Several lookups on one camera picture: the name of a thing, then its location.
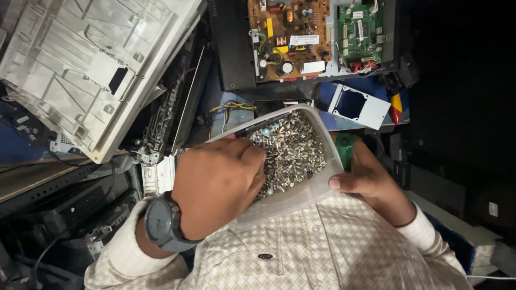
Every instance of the pile of screws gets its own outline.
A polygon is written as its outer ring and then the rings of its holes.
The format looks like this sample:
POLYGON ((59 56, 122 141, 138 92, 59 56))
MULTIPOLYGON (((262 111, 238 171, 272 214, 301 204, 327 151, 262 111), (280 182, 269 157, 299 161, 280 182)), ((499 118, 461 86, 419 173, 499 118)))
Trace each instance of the pile of screws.
POLYGON ((302 112, 292 112, 249 133, 246 138, 267 150, 266 180, 254 201, 285 192, 320 173, 326 166, 317 133, 302 112))

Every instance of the green plastic part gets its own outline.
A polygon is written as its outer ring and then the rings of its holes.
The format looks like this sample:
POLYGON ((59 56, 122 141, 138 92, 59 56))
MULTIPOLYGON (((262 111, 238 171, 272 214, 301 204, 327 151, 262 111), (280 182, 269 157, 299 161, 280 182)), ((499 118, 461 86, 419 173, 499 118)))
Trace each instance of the green plastic part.
POLYGON ((351 161, 353 160, 353 147, 355 137, 352 134, 341 133, 335 141, 338 155, 341 158, 344 171, 351 172, 351 161))

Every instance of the green circuit board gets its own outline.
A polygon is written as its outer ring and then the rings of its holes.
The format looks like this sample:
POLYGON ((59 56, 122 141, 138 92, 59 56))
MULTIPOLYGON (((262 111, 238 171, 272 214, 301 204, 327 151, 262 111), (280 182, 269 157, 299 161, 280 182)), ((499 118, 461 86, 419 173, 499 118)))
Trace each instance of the green circuit board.
POLYGON ((339 42, 340 53, 347 63, 359 59, 375 60, 381 63, 382 43, 385 36, 382 34, 382 11, 378 8, 371 14, 374 5, 355 5, 349 7, 341 5, 339 9, 339 42))

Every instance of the plastic container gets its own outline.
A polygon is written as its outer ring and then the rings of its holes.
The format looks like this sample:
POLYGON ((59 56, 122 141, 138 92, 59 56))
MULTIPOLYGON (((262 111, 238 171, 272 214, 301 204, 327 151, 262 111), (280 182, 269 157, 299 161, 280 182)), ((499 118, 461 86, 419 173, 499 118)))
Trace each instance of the plastic container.
POLYGON ((322 143, 327 163, 326 167, 321 171, 321 173, 315 174, 311 179, 304 180, 298 185, 287 189, 285 192, 277 193, 273 196, 252 203, 244 213, 230 223, 231 227, 238 229, 251 227, 266 220, 274 219, 276 217, 298 211, 306 206, 316 204, 338 193, 338 191, 332 190, 328 186, 328 181, 335 174, 344 172, 342 162, 338 155, 337 148, 335 147, 323 121, 320 119, 319 114, 314 110, 314 108, 310 106, 294 105, 272 112, 210 139, 208 142, 222 139, 233 133, 241 132, 254 124, 261 123, 268 119, 296 110, 305 113, 308 119, 312 122, 314 131, 317 133, 319 140, 322 143))

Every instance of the copper coil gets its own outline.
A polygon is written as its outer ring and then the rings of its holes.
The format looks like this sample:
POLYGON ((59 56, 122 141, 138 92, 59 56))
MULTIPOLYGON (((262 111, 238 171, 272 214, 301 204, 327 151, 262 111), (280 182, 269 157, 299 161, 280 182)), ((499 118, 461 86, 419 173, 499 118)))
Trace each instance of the copper coil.
POLYGON ((294 21, 294 12, 292 10, 287 10, 287 21, 288 22, 294 21))

